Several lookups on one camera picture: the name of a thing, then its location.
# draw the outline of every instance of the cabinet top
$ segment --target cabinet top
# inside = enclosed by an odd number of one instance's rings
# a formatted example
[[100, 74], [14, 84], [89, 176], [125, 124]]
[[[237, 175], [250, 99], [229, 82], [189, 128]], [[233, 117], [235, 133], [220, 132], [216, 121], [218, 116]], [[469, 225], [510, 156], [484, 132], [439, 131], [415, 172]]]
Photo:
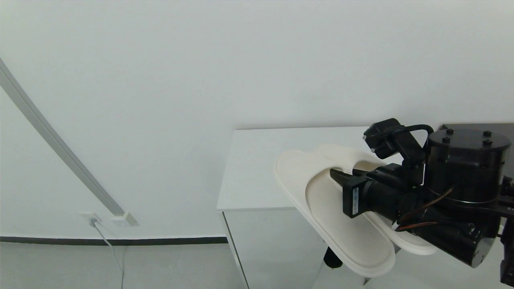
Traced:
[[[312, 152], [323, 143], [370, 149], [362, 140], [368, 127], [237, 130], [230, 152], [219, 199], [218, 211], [294, 209], [275, 182], [276, 158], [288, 150]], [[401, 163], [394, 155], [385, 161]]]

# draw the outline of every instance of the slipper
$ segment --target slipper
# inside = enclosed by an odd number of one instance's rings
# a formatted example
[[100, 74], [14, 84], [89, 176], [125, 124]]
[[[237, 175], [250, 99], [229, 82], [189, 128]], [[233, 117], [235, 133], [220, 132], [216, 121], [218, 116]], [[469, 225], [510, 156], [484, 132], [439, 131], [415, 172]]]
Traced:
[[[354, 168], [362, 171], [372, 171], [386, 165], [374, 155], [336, 144], [322, 144], [316, 148], [316, 153], [338, 163], [346, 174], [352, 174]], [[412, 235], [409, 232], [396, 232], [392, 228], [392, 221], [374, 212], [365, 212], [363, 215], [378, 230], [405, 251], [416, 255], [431, 255], [437, 252], [437, 248], [434, 245], [418, 236]]]
[[364, 216], [350, 219], [342, 210], [341, 186], [330, 177], [336, 162], [314, 153], [288, 151], [275, 163], [284, 194], [349, 269], [377, 277], [392, 269], [393, 243]]

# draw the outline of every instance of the wall trim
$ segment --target wall trim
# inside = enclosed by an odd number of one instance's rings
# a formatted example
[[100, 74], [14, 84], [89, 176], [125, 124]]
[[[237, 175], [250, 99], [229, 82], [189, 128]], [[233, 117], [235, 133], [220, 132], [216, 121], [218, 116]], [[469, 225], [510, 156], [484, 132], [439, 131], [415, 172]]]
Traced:
[[[193, 244], [228, 244], [226, 237], [171, 238], [171, 239], [113, 239], [108, 240], [113, 246], [155, 246], [155, 245], [193, 245]], [[53, 239], [27, 237], [0, 237], [0, 242], [71, 245], [71, 246], [107, 246], [102, 239]]]

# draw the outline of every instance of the label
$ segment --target label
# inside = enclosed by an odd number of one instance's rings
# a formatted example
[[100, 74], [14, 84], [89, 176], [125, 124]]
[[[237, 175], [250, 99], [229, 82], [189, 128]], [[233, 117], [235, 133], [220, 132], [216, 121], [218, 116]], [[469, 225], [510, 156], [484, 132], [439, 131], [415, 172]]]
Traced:
[[356, 215], [359, 212], [359, 188], [353, 190], [353, 209], [352, 214]]

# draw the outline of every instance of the electrical outlet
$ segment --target electrical outlet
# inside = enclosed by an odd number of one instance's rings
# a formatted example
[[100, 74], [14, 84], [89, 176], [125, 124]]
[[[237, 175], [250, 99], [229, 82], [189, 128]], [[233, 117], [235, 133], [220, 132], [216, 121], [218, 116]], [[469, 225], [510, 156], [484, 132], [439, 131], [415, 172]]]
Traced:
[[88, 223], [89, 223], [90, 218], [95, 218], [95, 219], [97, 219], [98, 222], [102, 221], [102, 219], [100, 219], [100, 217], [98, 217], [95, 213], [79, 213], [79, 215], [81, 215], [84, 219], [86, 219], [86, 221]]
[[113, 221], [116, 226], [123, 228], [139, 226], [136, 219], [129, 212], [125, 212], [123, 216], [112, 217], [111, 221]]

